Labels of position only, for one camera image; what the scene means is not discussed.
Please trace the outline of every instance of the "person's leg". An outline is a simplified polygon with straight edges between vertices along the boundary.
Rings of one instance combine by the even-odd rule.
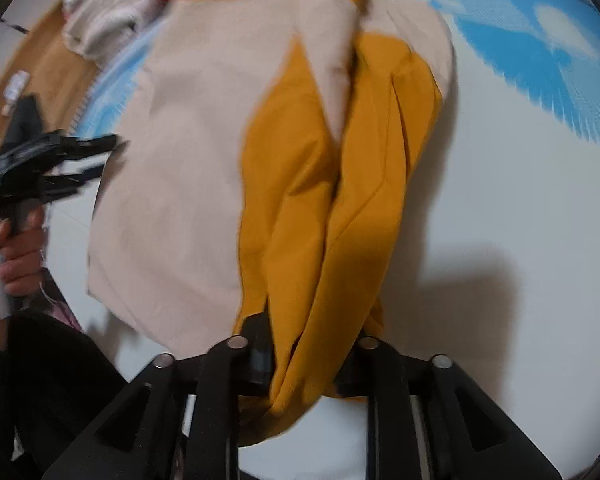
[[[39,312],[11,319],[8,352],[18,436],[45,471],[126,381],[88,336]]]

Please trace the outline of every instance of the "human hand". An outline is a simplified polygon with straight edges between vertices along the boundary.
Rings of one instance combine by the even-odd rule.
[[[28,296],[40,286],[44,219],[44,210],[41,207],[34,209],[27,218],[27,228],[13,238],[9,238],[10,223],[0,222],[0,254],[5,260],[0,264],[0,279],[11,296]],[[0,319],[0,350],[6,346],[7,321]]]

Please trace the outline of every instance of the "white small object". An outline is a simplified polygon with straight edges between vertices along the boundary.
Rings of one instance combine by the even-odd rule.
[[[6,104],[2,108],[2,116],[8,117],[11,115],[11,111],[13,110],[13,105],[20,98],[24,87],[29,82],[29,72],[25,72],[24,70],[17,71],[14,75],[11,76],[7,86],[4,89],[2,95],[4,95],[4,99]]]

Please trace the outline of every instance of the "person's arm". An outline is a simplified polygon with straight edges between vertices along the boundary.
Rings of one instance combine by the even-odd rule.
[[[28,296],[40,286],[43,243],[41,208],[29,216],[28,229],[8,238],[10,226],[0,223],[0,253],[5,262],[0,265],[0,279],[12,296]],[[0,448],[10,458],[13,452],[13,419],[9,404],[8,321],[0,319]]]

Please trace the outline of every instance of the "silver screw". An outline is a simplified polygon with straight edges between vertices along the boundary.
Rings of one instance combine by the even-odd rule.
[[[153,364],[156,368],[168,368],[175,360],[171,354],[160,354],[154,358]]]
[[[375,337],[363,337],[360,341],[358,341],[358,345],[360,348],[364,348],[365,350],[375,350],[378,348],[378,339]]]
[[[445,370],[447,368],[451,368],[454,365],[454,362],[451,359],[449,359],[446,355],[440,354],[436,355],[433,358],[433,365],[436,368],[442,368],[443,370]]]
[[[249,340],[241,335],[234,335],[227,340],[226,344],[229,348],[237,350],[247,346],[249,344]]]

